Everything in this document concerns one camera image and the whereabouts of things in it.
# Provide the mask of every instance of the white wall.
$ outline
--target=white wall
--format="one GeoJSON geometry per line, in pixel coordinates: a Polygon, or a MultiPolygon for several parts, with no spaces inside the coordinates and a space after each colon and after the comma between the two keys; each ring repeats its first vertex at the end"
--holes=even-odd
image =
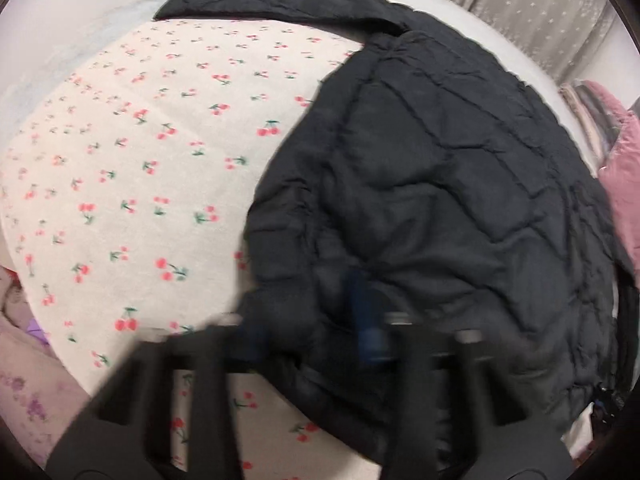
{"type": "Polygon", "coordinates": [[[622,20],[616,19],[596,55],[578,74],[578,79],[603,84],[626,108],[640,97],[640,53],[622,20]]]}

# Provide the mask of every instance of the black quilted jacket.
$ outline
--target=black quilted jacket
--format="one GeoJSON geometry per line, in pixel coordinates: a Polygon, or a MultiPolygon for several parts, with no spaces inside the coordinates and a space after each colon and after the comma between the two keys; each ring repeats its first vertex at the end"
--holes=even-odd
{"type": "Polygon", "coordinates": [[[602,186],[532,88],[386,0],[169,0],[156,15],[224,17],[369,34],[273,157],[247,217],[257,288],[241,311],[287,399],[382,460],[394,367],[358,353],[363,306],[481,330],[559,431],[596,384],[629,390],[633,267],[602,186]]]}

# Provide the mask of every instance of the wall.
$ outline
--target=wall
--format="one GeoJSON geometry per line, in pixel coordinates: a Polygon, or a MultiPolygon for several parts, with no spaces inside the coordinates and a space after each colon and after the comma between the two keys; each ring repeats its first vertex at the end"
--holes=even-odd
{"type": "Polygon", "coordinates": [[[629,108],[640,96],[640,53],[617,19],[591,62],[578,74],[603,84],[629,108]]]}

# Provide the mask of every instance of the curtain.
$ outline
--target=curtain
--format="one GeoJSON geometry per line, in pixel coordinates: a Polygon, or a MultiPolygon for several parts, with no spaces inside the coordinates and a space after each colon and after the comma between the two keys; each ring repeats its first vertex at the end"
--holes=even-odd
{"type": "Polygon", "coordinates": [[[452,0],[498,30],[555,81],[589,62],[616,11],[608,0],[452,0]]]}

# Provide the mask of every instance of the gray curtain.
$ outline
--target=gray curtain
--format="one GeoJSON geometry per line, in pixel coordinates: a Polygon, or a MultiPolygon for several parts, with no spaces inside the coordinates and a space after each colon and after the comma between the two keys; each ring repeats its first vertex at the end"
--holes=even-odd
{"type": "Polygon", "coordinates": [[[487,22],[554,80],[589,62],[616,12],[608,0],[452,0],[487,22]]]}

